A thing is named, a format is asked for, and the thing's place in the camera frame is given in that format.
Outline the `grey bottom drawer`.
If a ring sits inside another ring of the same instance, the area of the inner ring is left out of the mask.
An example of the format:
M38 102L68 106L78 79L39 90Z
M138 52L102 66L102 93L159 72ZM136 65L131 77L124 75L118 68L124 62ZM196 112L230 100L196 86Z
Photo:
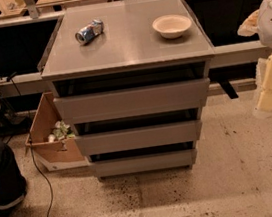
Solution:
M153 154L125 159L104 160L92 163L91 167L96 177L118 176L183 166L190 166L196 161L196 149Z

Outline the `grey drawer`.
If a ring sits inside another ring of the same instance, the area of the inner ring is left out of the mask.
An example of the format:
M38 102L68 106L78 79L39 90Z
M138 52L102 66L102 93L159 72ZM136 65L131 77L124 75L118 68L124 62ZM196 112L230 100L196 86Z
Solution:
M92 163L91 167L96 177L118 176L183 166L190 166L196 161L196 149L153 154L125 159L104 160Z
M129 116L201 107L206 103L209 79L142 88L77 95L53 100L60 117L80 124Z
M196 141L200 138L202 122L199 120L144 127L75 139L80 152L96 155L174 143Z

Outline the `grey drawer cabinet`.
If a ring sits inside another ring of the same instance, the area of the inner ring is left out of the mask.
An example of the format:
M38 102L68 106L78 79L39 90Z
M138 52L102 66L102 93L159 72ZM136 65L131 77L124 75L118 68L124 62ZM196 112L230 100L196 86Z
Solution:
M63 16L41 76L55 99L210 80L213 51L200 28L191 26L187 34L174 40L163 38L153 29L153 21L158 17L187 12L181 0L128 0L71 8ZM104 31L86 45L78 43L75 34L94 19L104 22ZM201 121L203 106L69 125L77 138ZM197 140L84 156L92 165L104 160L196 149Z

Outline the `grey middle drawer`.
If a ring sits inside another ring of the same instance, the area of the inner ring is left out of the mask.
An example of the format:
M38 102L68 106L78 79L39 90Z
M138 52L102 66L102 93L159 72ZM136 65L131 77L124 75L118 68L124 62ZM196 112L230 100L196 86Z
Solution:
M199 120L144 127L75 139L80 152L96 155L174 143L196 141L200 138L202 122Z

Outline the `grey top drawer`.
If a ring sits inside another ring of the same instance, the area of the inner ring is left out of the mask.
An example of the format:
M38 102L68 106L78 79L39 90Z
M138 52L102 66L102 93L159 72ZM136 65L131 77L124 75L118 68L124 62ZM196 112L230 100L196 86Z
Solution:
M60 117L80 124L129 116L201 107L206 103L209 79L142 88L77 95L53 100Z

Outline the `white paper bowl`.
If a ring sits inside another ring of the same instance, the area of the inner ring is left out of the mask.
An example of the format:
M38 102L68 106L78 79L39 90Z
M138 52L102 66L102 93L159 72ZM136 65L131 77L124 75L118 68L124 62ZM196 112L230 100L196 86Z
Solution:
M153 21L153 29L163 38L174 39L182 36L192 26L189 18L182 15L165 15Z

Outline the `crushed blue soda can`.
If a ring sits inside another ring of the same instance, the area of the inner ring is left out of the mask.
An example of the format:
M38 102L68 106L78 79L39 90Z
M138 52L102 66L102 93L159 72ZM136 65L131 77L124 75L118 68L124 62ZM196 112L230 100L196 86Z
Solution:
M87 26L80 29L75 37L78 43L82 45L88 44L90 41L94 40L95 37L101 35L104 31L104 22L102 20L94 19Z

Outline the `crumpled green white trash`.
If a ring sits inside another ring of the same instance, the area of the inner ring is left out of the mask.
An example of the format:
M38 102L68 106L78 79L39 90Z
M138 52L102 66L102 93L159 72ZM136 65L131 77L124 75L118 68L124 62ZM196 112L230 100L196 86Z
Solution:
M54 125L55 127L47 138L50 143L75 137L75 133L72 131L71 126L66 124L63 120L58 120Z

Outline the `brown cardboard box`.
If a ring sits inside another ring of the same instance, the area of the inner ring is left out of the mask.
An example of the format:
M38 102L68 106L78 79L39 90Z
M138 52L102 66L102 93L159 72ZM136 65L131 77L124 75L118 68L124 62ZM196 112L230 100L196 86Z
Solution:
M56 123L61 120L51 92L43 93L34 116L26 147L34 151L37 161L49 171L88 166L89 162L78 149L74 138L52 138Z

